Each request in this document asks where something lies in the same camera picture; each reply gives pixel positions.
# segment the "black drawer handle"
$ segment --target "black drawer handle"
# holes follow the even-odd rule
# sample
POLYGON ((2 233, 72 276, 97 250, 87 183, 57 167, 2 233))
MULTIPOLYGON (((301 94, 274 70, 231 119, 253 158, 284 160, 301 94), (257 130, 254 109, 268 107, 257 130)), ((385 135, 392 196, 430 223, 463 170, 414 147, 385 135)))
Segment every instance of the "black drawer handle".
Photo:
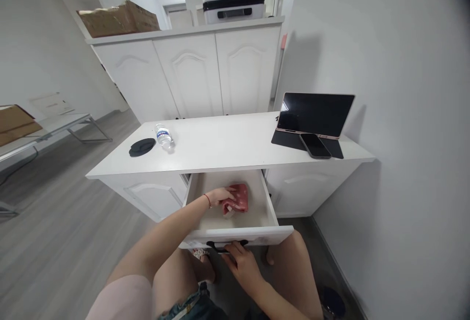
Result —
MULTIPOLYGON (((245 246, 245 245, 248 244, 248 241, 246 239, 243 239, 242 241, 239 241, 239 243, 241 244, 241 246, 245 246)), ((206 245, 210 246, 212 249, 214 249, 218 253, 228 253, 228 251, 225 250, 224 248, 219 249, 219 248, 215 247, 214 242, 207 242, 206 245)))
POLYGON ((231 17, 237 16, 248 16, 253 14, 252 8, 242 8, 242 9, 234 9, 234 10, 225 10, 225 11, 218 11, 217 18, 219 19, 228 19, 231 17))

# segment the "laminate floor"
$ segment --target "laminate floor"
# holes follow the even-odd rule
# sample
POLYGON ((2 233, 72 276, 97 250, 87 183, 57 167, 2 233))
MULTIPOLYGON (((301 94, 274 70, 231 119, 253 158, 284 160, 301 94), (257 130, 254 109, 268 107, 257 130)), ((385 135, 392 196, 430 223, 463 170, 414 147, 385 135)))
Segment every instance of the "laminate floor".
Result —
MULTIPOLYGON (((0 319, 84 319, 114 266, 154 225, 100 181, 85 178, 139 127, 130 110, 99 124, 112 143, 83 145, 68 137, 0 187, 0 199, 23 210, 0 222, 0 319)), ((99 137, 88 127, 80 135, 99 137)), ((280 223, 304 236, 317 283, 340 289, 311 219, 280 223)), ((259 260, 263 248, 253 250, 259 260)), ((250 299, 220 257, 211 259, 220 276, 211 298, 231 319, 242 319, 250 299)), ((269 279, 269 270, 261 272, 269 279)), ((358 319, 353 312, 347 318, 358 319)))

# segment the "hand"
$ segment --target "hand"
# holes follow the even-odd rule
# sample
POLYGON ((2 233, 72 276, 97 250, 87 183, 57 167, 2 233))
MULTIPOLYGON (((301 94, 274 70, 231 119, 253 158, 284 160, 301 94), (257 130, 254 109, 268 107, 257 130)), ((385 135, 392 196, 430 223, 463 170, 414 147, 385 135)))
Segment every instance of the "hand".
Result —
POLYGON ((235 196, 230 193, 231 191, 236 191, 236 189, 231 187, 217 188, 212 191, 209 191, 208 193, 206 193, 206 195, 209 198, 211 206, 217 206, 220 205, 220 202, 222 200, 225 200, 227 198, 231 198, 233 201, 235 201, 235 196))
POLYGON ((258 292, 262 292, 262 288, 266 283, 263 276, 261 276, 261 272, 259 272, 255 256, 239 242, 232 242, 226 245, 225 249, 233 256, 235 263, 227 254, 222 254, 222 259, 224 259, 245 292, 251 298, 255 298, 258 292))

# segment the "plastic bottle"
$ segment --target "plastic bottle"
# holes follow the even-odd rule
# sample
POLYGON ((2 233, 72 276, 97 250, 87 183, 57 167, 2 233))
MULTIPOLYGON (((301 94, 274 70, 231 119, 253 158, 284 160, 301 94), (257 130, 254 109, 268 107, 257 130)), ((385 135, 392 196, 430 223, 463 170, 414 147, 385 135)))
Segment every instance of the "plastic bottle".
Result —
POLYGON ((163 146, 164 149, 169 149, 173 140, 166 126, 163 124, 155 125, 155 133, 157 134, 158 143, 163 146))

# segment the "cabinet door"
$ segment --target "cabinet door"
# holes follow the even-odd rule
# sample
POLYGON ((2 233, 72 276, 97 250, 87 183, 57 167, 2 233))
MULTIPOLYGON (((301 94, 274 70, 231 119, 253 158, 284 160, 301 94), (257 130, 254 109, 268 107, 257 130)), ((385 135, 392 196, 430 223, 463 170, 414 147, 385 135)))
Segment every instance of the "cabinet door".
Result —
POLYGON ((155 222, 183 207, 187 190, 186 182, 175 173, 117 174, 101 181, 155 222))
POLYGON ((311 216, 357 167, 354 161, 331 161, 266 170, 276 216, 311 216))
POLYGON ((181 116, 222 115, 215 36, 169 38, 154 45, 181 116))
POLYGON ((139 122, 179 117, 152 41, 95 46, 139 122))
POLYGON ((224 114, 268 111, 280 29, 215 35, 224 114))

